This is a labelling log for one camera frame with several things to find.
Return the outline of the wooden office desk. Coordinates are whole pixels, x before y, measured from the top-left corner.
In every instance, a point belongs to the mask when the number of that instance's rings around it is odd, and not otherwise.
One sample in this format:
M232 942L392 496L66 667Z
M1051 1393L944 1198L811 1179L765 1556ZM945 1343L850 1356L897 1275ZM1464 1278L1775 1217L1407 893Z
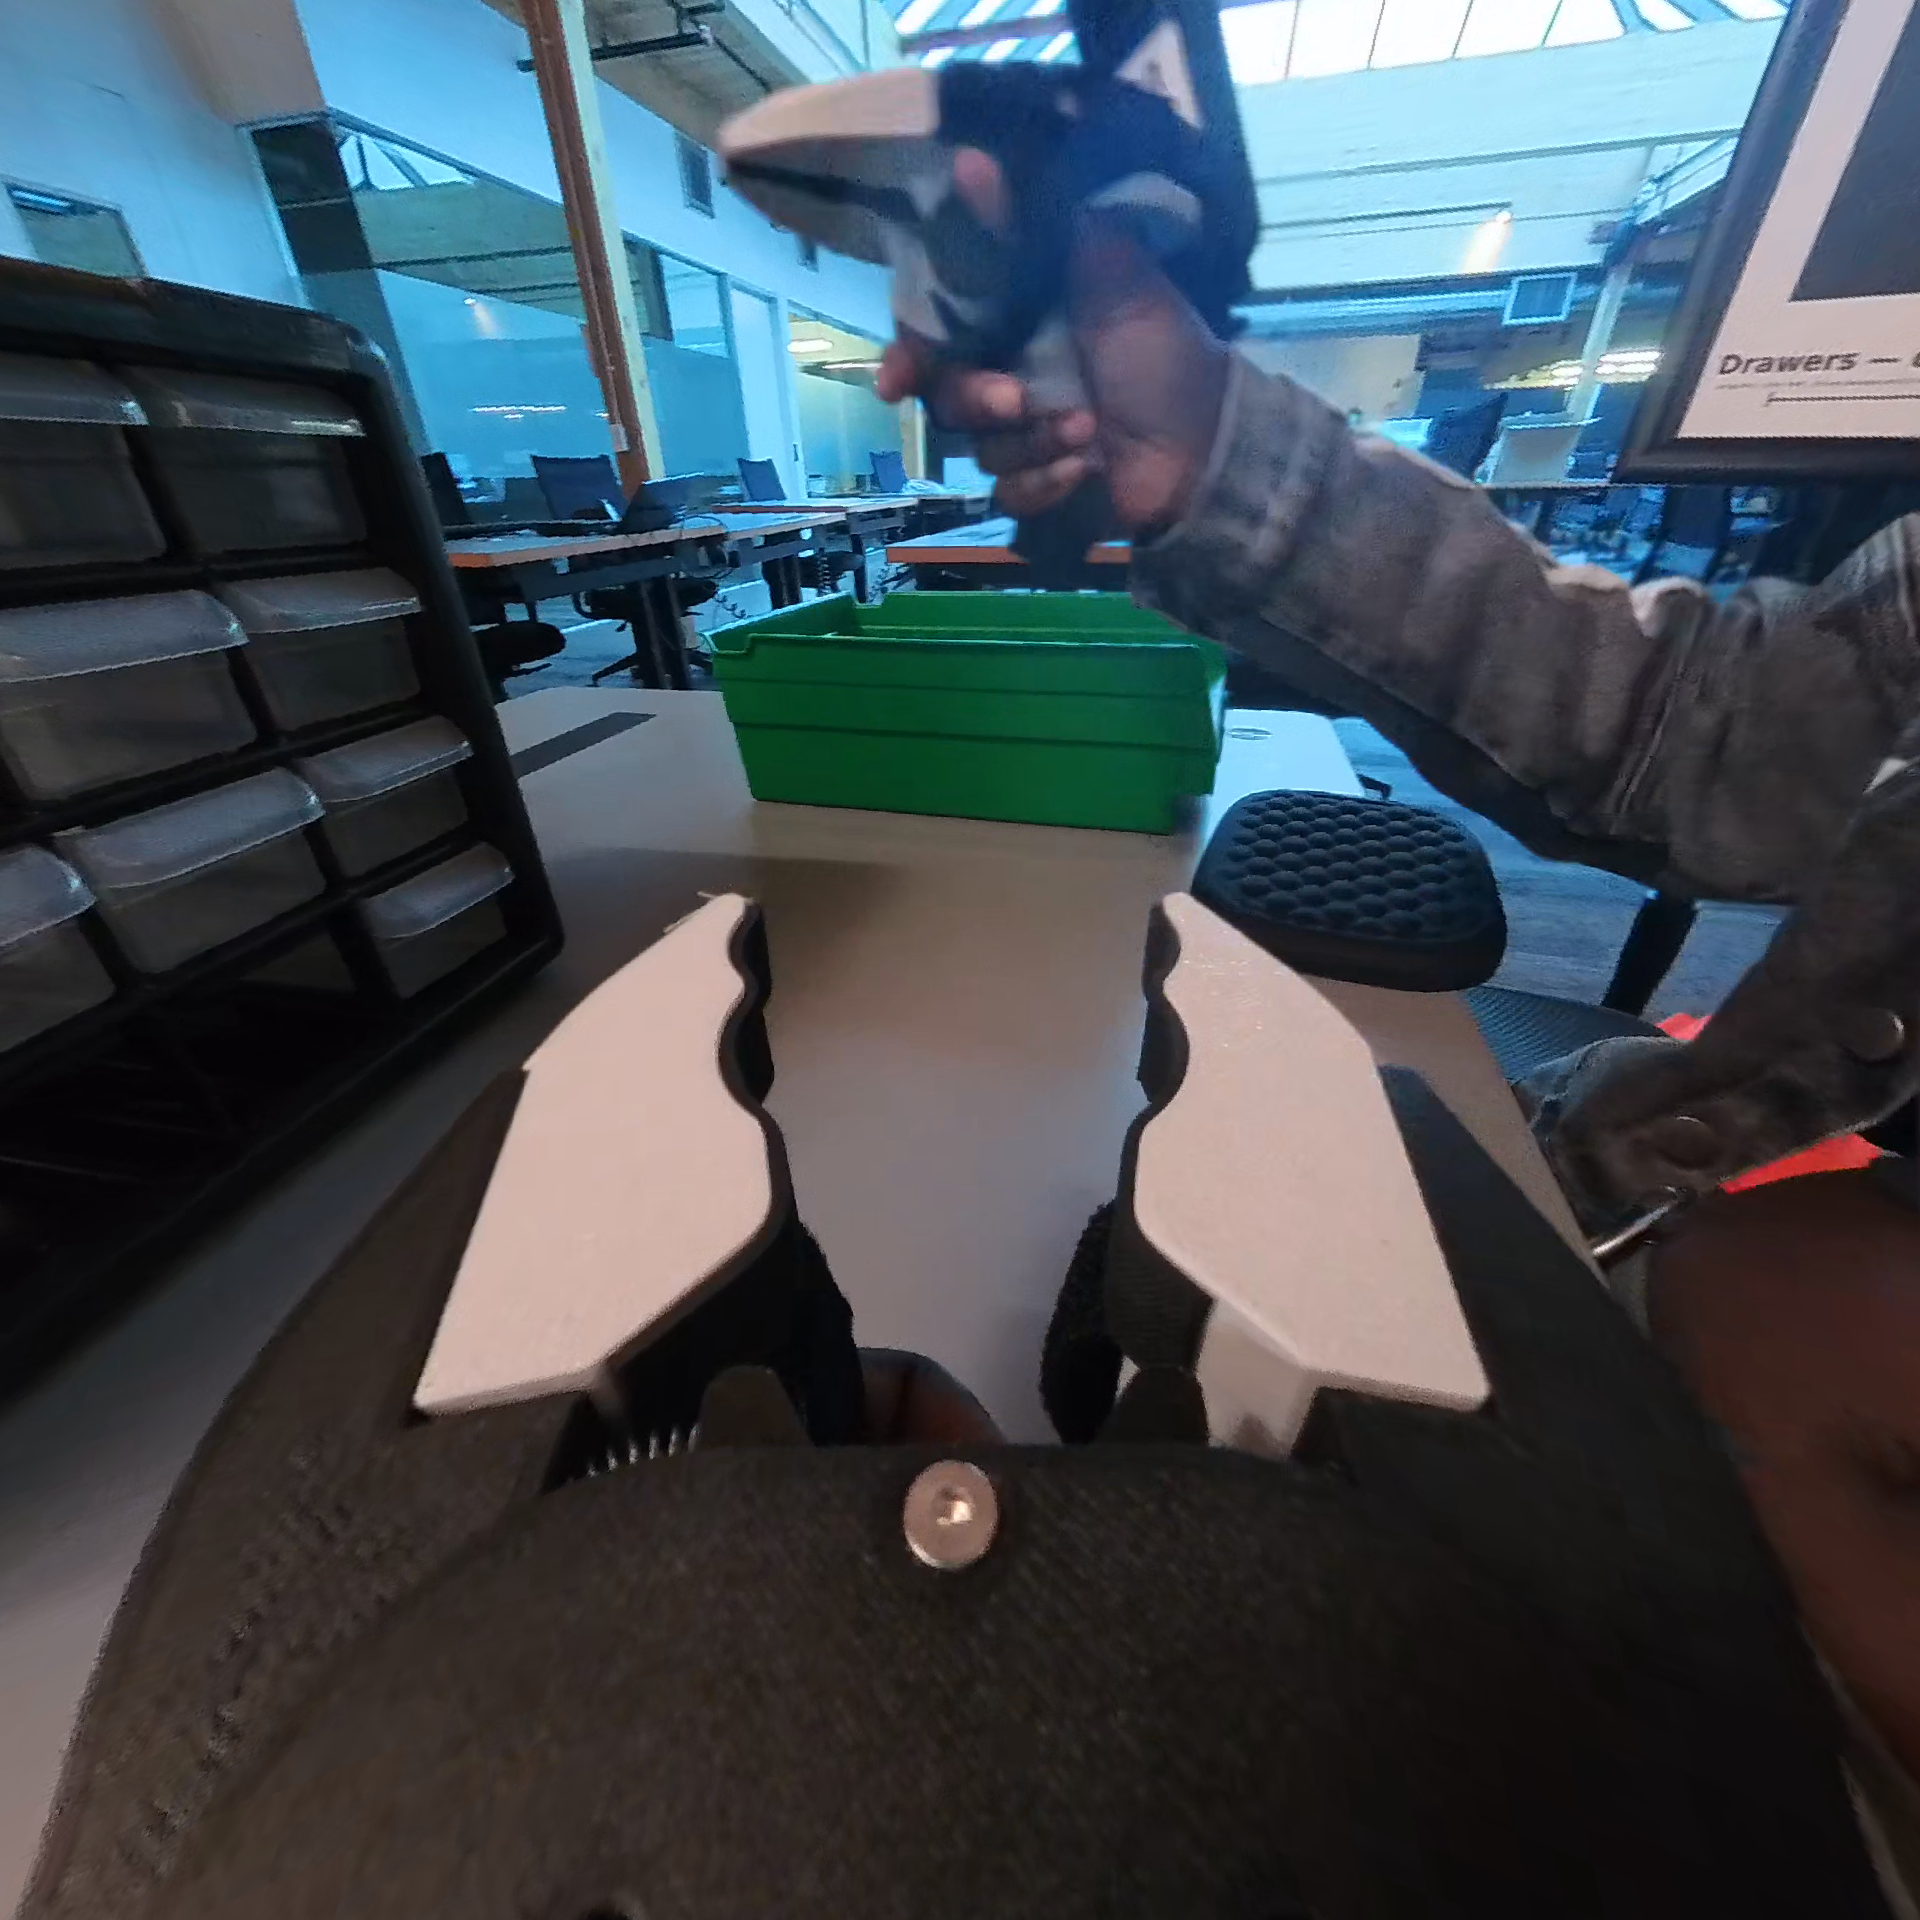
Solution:
M773 609L814 596L870 604L883 584L891 544L921 527L903 496L855 496L807 503L735 503L715 511L735 568L754 568Z
M461 590L505 600L510 616L523 604L585 600L610 595L613 616L630 632L630 651L598 667L592 683L627 673L645 688L690 691L687 641L680 628L687 606L731 568L720 529L672 527L651 535L480 535L445 544L447 564Z
M1114 591L1129 567L1126 541L1091 544L1077 567L1051 584L1016 553L1016 524L1008 516L979 518L942 533L918 535L883 548L891 567L907 568L917 584L957 583L1008 591Z

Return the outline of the black drawer cabinet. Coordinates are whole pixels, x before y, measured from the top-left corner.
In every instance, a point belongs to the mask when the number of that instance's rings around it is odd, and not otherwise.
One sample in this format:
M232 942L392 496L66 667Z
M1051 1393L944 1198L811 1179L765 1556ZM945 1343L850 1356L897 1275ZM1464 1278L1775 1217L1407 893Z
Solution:
M353 397L374 443L374 539L386 559L419 571L435 636L426 660L453 710L478 723L481 798L496 804L497 843L519 876L510 948L424 998L246 989L251 960L230 951L171 989L136 989L93 1022L5 1054L1 1340L14 1404L152 1291L193 1239L545 968L563 935L376 348L298 307L7 257L5 351L302 380Z

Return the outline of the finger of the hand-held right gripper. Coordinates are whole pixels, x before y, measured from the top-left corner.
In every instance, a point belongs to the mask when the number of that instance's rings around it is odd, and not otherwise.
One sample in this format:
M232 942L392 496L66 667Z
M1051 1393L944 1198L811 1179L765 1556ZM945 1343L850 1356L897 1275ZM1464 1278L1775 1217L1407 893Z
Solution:
M738 159L735 192L774 227L822 251L903 271L930 268L936 158Z
M933 165L952 156L944 132L944 71L891 67L817 85L781 87L735 112L715 135L723 165Z

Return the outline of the black mesh chair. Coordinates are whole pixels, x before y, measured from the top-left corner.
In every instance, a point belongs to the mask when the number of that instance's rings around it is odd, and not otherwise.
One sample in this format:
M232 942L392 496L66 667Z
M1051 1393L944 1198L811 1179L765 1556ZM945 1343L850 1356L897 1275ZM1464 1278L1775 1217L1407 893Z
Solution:
M1479 985L1463 1001L1513 1085L1536 1070L1603 1039L1640 1039L1654 1033L1642 1016L1651 995L1673 968L1698 918L1698 900L1645 893L1621 947L1615 968L1598 1001Z

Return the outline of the green plastic bin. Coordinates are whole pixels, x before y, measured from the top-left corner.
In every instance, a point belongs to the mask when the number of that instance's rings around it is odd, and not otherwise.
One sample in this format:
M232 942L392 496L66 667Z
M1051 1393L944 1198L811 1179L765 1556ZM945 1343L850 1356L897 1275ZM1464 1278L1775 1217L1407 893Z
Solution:
M1173 835L1224 735L1230 654L1119 591L839 595L706 651L758 803Z

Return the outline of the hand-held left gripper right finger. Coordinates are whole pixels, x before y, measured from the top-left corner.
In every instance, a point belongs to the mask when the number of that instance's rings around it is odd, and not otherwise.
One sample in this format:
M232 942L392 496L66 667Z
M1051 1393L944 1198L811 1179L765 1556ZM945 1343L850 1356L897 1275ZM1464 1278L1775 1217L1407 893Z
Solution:
M1142 963L1145 1110L1119 1173L1119 1350L1198 1382L1206 1439L1287 1455L1325 1392L1489 1398L1375 1056L1189 893Z

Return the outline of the rows of clear cabinet drawers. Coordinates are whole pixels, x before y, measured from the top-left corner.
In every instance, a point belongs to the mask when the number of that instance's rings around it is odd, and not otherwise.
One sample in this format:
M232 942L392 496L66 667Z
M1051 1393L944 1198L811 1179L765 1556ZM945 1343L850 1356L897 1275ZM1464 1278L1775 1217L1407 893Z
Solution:
M414 561L353 397L5 351L5 1054L241 952L419 1001L510 948Z

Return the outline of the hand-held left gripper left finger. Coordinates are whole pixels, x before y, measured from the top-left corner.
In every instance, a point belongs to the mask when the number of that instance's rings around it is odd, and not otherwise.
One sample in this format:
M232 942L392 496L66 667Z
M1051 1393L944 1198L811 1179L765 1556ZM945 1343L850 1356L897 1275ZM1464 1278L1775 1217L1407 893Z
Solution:
M639 1356L774 1241L783 1147L739 1054L760 933L709 896L526 1060L414 1413L568 1393L627 1420Z

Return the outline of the person's right hand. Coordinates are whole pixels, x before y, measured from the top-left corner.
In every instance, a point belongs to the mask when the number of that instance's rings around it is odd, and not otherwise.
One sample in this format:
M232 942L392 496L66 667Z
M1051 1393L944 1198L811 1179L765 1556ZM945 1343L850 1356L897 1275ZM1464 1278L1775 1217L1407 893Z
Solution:
M875 391L921 400L968 436L998 511L1035 518L1096 481L1118 535L1141 544L1184 516L1206 475L1231 350L1109 207L1077 220L1067 295L1081 406L1047 406L1014 375L952 364L907 329L886 344Z

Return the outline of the person's left forearm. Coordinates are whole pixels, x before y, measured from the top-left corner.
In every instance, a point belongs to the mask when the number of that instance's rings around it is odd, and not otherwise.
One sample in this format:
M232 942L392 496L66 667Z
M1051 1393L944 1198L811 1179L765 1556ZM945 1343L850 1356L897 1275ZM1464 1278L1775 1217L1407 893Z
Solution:
M1709 1195L1647 1255L1645 1310L1731 1451L1815 1651L1915 1780L1915 1176Z

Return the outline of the black framed instruction screen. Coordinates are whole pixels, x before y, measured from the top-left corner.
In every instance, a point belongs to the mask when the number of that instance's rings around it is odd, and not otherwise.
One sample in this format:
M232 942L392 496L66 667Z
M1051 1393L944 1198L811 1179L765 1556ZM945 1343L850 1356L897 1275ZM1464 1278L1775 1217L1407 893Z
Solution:
M1915 478L1917 5L1793 5L1618 485Z

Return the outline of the black rounded pad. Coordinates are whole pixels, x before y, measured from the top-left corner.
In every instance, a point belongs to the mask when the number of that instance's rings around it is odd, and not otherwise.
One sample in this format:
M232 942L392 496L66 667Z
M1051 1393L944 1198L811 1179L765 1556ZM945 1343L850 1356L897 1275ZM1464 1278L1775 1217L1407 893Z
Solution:
M1389 991L1466 991L1506 952L1480 840L1424 806L1274 789L1234 803L1189 893L1289 968Z

